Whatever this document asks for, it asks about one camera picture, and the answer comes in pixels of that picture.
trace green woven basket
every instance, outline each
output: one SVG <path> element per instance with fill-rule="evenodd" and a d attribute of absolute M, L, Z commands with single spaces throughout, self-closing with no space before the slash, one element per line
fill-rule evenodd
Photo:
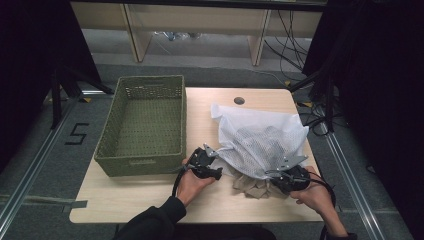
<path fill-rule="evenodd" d="M 183 76 L 121 77 L 94 159 L 110 177 L 169 173 L 186 157 Z"/>

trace gray carpet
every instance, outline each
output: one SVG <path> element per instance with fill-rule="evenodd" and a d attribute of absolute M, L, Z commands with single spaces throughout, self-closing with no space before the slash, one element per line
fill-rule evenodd
<path fill-rule="evenodd" d="M 134 75 L 184 75 L 186 85 L 189 87 L 284 88 L 280 81 L 286 79 L 279 72 L 258 73 L 249 70 L 215 68 L 98 65 L 98 70 L 104 84 L 112 88 L 115 87 L 120 76 Z M 290 77 L 301 79 L 304 76 L 299 73 L 290 73 Z M 84 89 L 93 89 L 85 83 L 80 83 L 80 86 Z M 294 94 L 294 99 L 300 102 L 306 101 L 307 93 L 308 89 L 299 90 Z M 29 192 L 30 196 L 62 200 L 75 199 L 99 139 L 110 104 L 111 97 L 108 96 L 93 97 L 89 103 L 76 103 L 47 162 Z M 298 110 L 304 113 L 310 112 L 310 108 L 305 107 L 299 107 Z M 48 133 L 51 114 L 51 105 L 47 104 L 35 122 L 32 132 L 23 143 L 21 151 L 0 175 L 0 193 L 2 195 L 11 194 L 17 186 L 20 177 Z M 66 142 L 79 141 L 79 137 L 70 136 L 77 123 L 89 124 L 78 127 L 78 130 L 87 134 L 83 144 L 66 145 Z M 354 135 L 348 128 L 337 125 L 335 128 L 338 141 L 354 169 L 370 205 L 378 213 L 378 220 L 382 224 L 387 239 L 412 239 L 378 178 L 365 169 L 367 160 Z M 369 239 L 327 144 L 326 137 L 318 137 L 311 132 L 308 139 L 322 174 L 330 184 L 335 185 L 337 205 L 342 211 L 340 215 L 343 222 L 349 231 L 358 233 L 359 239 Z M 66 204 L 25 203 L 12 222 L 5 239 L 95 240 L 109 239 L 113 236 L 115 226 L 111 224 L 71 223 L 69 212 L 66 211 L 66 208 L 64 211 L 65 206 Z M 322 223 L 264 224 L 263 226 L 272 230 L 278 239 L 318 239 Z"/>

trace person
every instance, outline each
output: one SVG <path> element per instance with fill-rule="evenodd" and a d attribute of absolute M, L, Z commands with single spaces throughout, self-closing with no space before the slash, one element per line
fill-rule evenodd
<path fill-rule="evenodd" d="M 313 167 L 306 167 L 309 172 L 315 173 Z M 258 240 L 276 239 L 268 230 L 260 227 L 248 228 L 241 226 L 216 226 L 199 225 L 196 231 L 188 230 L 187 226 L 182 229 L 176 224 L 186 215 L 186 207 L 198 196 L 204 188 L 215 182 L 214 178 L 200 179 L 191 170 L 181 178 L 178 185 L 176 197 L 169 197 L 160 207 L 150 207 L 146 211 L 138 214 L 123 226 L 113 240 L 138 240 L 138 239 L 237 239 L 237 240 Z M 327 240 L 354 240 L 356 234 L 348 233 L 342 224 L 336 210 L 331 202 L 331 197 L 325 187 L 318 183 L 311 182 L 308 188 L 301 191 L 293 191 L 290 197 L 296 199 L 297 204 L 305 204 L 321 215 L 327 228 Z M 195 236 L 203 232 L 204 238 Z"/>

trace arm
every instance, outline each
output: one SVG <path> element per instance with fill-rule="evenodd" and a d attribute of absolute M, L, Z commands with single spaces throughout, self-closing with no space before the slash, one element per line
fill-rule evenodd
<path fill-rule="evenodd" d="M 306 167 L 308 172 L 316 173 L 313 167 Z M 314 174 L 310 174 L 311 178 L 320 180 Z M 297 204 L 305 204 L 321 215 L 327 227 L 327 239 L 357 239 L 356 234 L 349 234 L 339 215 L 333 207 L 330 194 L 321 184 L 311 182 L 308 188 L 302 191 L 293 191 L 290 197 L 297 199 Z"/>
<path fill-rule="evenodd" d="M 114 240 L 168 239 L 175 224 L 186 215 L 186 207 L 214 178 L 199 179 L 191 170 L 181 178 L 177 197 L 169 197 L 159 208 L 150 207 L 131 219 L 115 236 Z"/>

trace black sleeve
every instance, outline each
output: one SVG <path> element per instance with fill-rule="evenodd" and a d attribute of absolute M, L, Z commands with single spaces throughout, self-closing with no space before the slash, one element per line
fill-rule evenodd
<path fill-rule="evenodd" d="M 326 240 L 357 240 L 358 235 L 356 233 L 348 233 L 347 237 L 333 237 L 329 233 L 327 233 Z"/>
<path fill-rule="evenodd" d="M 168 239 L 172 237 L 175 224 L 185 215 L 184 204 L 178 198 L 169 197 L 160 208 L 150 207 L 135 216 L 113 239 Z"/>

